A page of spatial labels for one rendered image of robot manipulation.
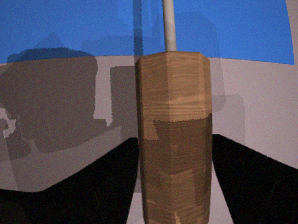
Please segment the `tool with brown wooden handle and grey metal shaft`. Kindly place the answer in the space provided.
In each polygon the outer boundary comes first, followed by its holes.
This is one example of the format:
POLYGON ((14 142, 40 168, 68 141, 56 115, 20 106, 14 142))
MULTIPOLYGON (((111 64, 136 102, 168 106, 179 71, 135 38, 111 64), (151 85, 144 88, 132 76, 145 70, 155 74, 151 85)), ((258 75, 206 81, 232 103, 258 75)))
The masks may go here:
POLYGON ((208 224, 212 80, 204 53, 177 51, 173 0, 162 0, 166 52, 138 57, 138 155, 144 224, 208 224))

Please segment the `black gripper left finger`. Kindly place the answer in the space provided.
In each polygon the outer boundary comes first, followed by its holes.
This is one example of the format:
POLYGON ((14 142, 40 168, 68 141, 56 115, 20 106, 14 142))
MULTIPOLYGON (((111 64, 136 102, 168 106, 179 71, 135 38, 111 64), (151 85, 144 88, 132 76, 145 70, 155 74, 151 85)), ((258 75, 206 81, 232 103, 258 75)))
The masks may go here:
POLYGON ((126 224, 137 168, 130 137, 43 192, 0 189, 0 224, 126 224))

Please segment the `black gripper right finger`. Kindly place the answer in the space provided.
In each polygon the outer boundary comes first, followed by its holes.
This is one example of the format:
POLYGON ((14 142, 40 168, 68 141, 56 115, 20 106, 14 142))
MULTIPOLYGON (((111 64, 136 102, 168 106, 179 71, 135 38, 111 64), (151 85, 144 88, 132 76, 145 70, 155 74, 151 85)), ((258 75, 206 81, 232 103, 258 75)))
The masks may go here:
POLYGON ((298 169, 220 133, 212 163, 234 224, 298 224, 298 169))

